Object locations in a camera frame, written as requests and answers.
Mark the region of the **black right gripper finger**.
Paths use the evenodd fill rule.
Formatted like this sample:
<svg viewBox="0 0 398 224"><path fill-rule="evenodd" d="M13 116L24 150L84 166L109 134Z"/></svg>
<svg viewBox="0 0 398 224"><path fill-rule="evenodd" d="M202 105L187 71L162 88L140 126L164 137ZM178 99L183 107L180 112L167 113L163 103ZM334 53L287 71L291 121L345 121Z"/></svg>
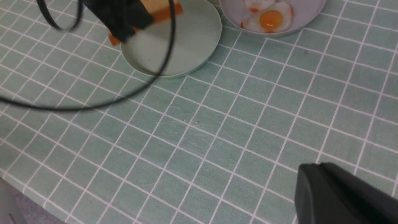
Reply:
<svg viewBox="0 0 398 224"><path fill-rule="evenodd" d="M398 201L334 163L301 164L294 196L299 224L396 224Z"/></svg>

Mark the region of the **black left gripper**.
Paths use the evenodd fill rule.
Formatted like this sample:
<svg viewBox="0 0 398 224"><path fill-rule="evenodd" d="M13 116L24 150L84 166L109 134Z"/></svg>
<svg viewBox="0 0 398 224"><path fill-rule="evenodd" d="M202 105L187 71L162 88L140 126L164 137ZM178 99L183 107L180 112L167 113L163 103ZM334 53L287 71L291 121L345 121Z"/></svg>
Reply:
<svg viewBox="0 0 398 224"><path fill-rule="evenodd" d="M84 5L108 28L113 37L126 43L154 22L140 0L84 0Z"/></svg>

